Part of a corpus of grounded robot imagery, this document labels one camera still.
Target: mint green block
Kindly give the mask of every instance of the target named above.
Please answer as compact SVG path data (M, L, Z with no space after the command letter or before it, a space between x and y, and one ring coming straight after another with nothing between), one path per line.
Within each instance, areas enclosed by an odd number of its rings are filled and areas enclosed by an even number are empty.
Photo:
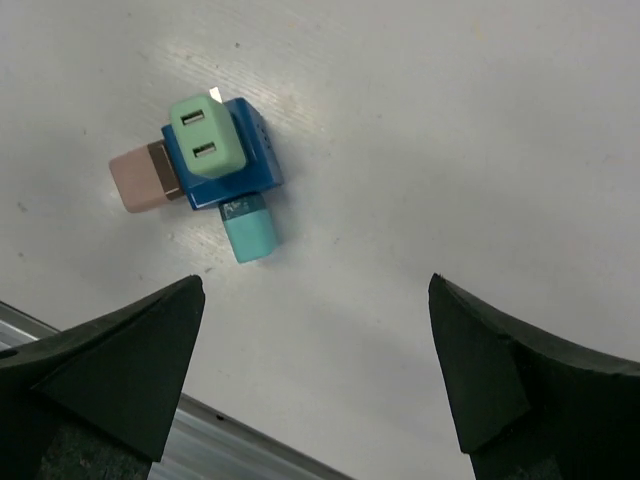
M196 95L172 106L169 117L187 169L194 175L219 178L246 165L233 119L222 103Z
M278 246L271 215L266 209L226 220L224 228L238 263L266 257Z

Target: white table surface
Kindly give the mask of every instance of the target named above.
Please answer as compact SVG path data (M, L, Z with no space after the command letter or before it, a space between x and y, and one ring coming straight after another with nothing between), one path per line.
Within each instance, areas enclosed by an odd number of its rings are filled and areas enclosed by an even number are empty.
M0 298L68 328L200 274L186 393L361 480L470 479L433 272L640 359L639 46L632 1L1 0ZM212 85L288 181L263 262L109 175Z

